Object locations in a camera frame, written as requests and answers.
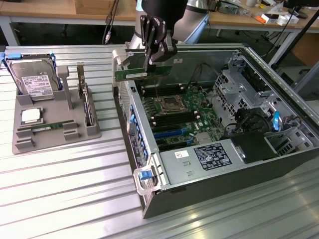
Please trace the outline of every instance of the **robotic arm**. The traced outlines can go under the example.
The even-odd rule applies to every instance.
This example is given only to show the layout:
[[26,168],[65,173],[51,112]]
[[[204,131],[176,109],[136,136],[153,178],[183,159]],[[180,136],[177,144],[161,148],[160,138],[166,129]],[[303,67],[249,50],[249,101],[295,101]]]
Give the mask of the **robotic arm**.
[[174,26],[184,16],[187,0],[142,0],[147,15],[141,15],[142,45],[145,47],[145,70],[154,70],[153,62],[162,62],[177,53],[172,42]]

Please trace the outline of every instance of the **blue pcie slot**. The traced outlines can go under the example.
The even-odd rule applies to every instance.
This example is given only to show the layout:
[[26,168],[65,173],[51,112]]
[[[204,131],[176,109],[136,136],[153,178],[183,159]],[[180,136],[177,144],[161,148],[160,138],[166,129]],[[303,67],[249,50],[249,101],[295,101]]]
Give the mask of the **blue pcie slot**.
[[166,138],[166,137],[171,137],[171,136],[178,136],[178,135],[183,135],[185,133],[186,129],[179,129],[179,130],[174,130],[170,132],[162,132],[162,133],[155,133],[154,138]]

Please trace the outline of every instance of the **wooden table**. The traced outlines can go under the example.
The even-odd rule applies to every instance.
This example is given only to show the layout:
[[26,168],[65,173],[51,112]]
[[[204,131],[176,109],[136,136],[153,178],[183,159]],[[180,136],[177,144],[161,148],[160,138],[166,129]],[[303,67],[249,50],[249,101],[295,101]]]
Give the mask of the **wooden table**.
[[[0,26],[10,46],[19,45],[16,35],[10,24],[12,22],[30,23],[57,23],[57,24],[89,24],[104,25],[103,15],[76,14],[74,0],[23,0],[21,3],[0,1]],[[253,14],[260,11],[258,7],[247,7]],[[277,51],[271,64],[275,63],[297,36],[315,11],[305,9],[308,19],[300,19],[298,24],[288,25],[286,32],[290,32],[285,42]],[[282,31],[283,27],[277,24],[261,24],[256,19],[246,16],[227,15],[220,12],[209,14],[209,23],[212,29],[255,30],[255,31]],[[135,25],[135,1],[120,0],[115,16],[114,25]],[[319,20],[309,32],[319,33]]]

